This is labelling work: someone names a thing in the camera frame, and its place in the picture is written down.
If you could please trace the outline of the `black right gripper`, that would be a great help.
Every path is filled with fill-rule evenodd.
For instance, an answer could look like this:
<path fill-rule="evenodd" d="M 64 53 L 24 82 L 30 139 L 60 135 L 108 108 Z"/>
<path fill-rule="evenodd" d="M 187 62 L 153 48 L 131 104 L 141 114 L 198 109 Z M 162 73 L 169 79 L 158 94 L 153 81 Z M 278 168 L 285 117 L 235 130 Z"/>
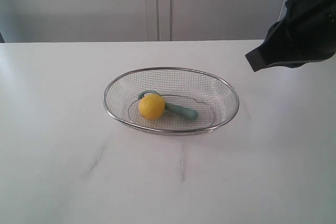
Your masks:
<path fill-rule="evenodd" d="M 245 55 L 254 72 L 300 67 L 335 54 L 335 0 L 287 0 L 285 21 L 273 24 L 265 41 Z"/>

